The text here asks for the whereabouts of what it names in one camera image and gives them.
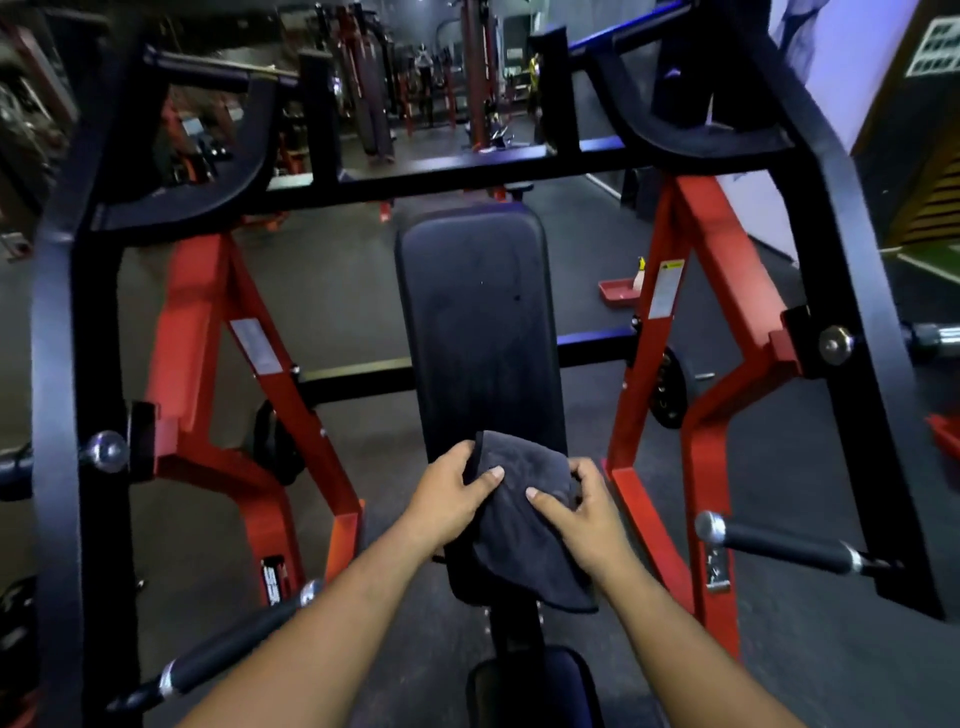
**red metal frame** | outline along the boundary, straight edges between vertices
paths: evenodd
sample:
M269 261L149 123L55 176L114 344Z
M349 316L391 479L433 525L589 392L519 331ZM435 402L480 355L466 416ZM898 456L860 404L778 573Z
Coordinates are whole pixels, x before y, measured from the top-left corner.
M933 430L937 447L955 460L960 460L960 418L955 415L933 414L926 418Z
M304 405L291 374L290 355L229 233L183 240L170 261L147 388L147 400L158 410L156 476L230 496L240 508L257 564L277 556L283 559L286 579L281 593L287 596L305 578L286 492L246 453L215 447L208 436L220 326L227 324L247 355L230 325L245 319L259 325L281 371L257 374L249 357L248 362L333 511L325 578L332 579L353 558L363 501L353 492L320 418Z
M743 353L740 366L690 405L681 429L692 568L671 541L634 470L647 404L657 384L673 324L672 310L669 316L649 317L660 266L664 261L682 260L685 272L691 251L696 252ZM624 376L604 470L630 515L657 578L734 657L739 655L739 633L732 555L730 588L709 592L706 552L694 532L693 520L705 510L731 512L727 480L727 425L731 417L800 373L793 345L780 320L784 309L777 288L717 180L668 178L660 196L643 290L636 302L636 316L642 322L636 364Z

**chest press machine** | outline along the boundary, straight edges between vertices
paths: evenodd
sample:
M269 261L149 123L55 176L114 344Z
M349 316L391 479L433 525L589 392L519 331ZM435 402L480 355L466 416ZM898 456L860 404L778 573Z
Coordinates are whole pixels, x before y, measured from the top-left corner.
M169 58L135 19L115 30L112 51L87 80L69 157L36 234L32 448L0 463L0 495L32 497L36 510L36 725L139 725L144 711L233 665L312 600L321 582L306 582L300 566L281 485L291 480L290 461L276 462L279 449L301 458L334 513L325 578L349 563L364 504L312 411L318 404L416 389L430 460L483 429L566 451L559 369L599 361L627 362L607 477L657 576L731 654L738 651L731 549L862 573L885 598L936 619L952 616L948 551L928 538L943 529L924 534L948 514L949 493L855 169L770 38L744 31L727 0L676 2L573 44L563 29L536 36L545 146L430 159L360 180L341 174L323 57L304 54L298 79L251 77ZM735 60L769 126L679 130L651 116L620 54L673 33L702 38L709 58ZM579 71L616 136L579 138L571 82ZM234 159L209 184L155 190L131 178L131 151L146 157L170 84L248 94ZM293 96L303 101L313 172L271 179L280 105ZM243 214L648 164L675 177L660 199L650 272L626 329L558 338L540 223L522 205L492 205L429 217L398 235L410 361L304 375L220 233ZM783 194L797 240L808 301L795 309L784 309L717 183L703 177L763 168ZM126 247L175 240L147 400L128 408L116 316L120 260ZM684 417L688 564L634 463L691 251L744 360ZM220 322L269 401L262 426L272 444L255 457L206 440ZM862 550L730 516L727 423L793 376L827 380ZM140 685L129 487L155 476L238 503L270 606ZM544 645L535 599L504 598L482 572L448 570L458 598L490 608L496 657L469 677L471 723L600 725L586 664L572 650Z

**sticker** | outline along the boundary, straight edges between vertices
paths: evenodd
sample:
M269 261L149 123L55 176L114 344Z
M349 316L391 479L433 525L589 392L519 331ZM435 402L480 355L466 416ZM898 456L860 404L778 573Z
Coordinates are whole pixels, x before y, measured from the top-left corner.
M180 123L183 125L183 130L187 133L187 136L196 136L197 134L204 133L204 124L196 116L183 119Z
M283 565L282 556L270 556L260 562L263 571L263 588L267 591L267 601L270 606L279 604L283 599L282 586L286 582L287 569Z
M647 319L665 319L673 315L673 302L677 299L680 279L684 275L682 260L665 260L657 271L654 299L650 302Z
M907 67L906 75L930 76L960 71L960 15L935 17Z
M274 348L267 340L267 334L256 319L236 319L230 322L233 334L243 347L253 370L258 375L278 375L283 371L280 360L276 358Z

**weight plate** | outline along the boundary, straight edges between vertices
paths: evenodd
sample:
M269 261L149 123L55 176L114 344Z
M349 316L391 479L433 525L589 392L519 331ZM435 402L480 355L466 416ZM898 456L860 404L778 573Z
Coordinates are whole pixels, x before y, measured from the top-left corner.
M650 395L650 414L667 429L680 429L692 397L684 365L677 354L667 347L657 371L657 382Z

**hand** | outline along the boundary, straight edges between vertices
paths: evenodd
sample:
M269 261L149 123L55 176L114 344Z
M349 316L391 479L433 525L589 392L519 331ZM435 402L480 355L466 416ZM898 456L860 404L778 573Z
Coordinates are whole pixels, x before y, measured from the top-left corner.
M411 533L424 541L424 558L463 533L503 480L503 468L496 466L465 486L464 468L472 452L473 443L465 440L431 463L403 514Z
M573 558L604 589L611 569L636 561L620 513L603 475L586 457L570 458L570 471L580 480L583 502L571 511L553 496L527 488L527 498L564 538Z

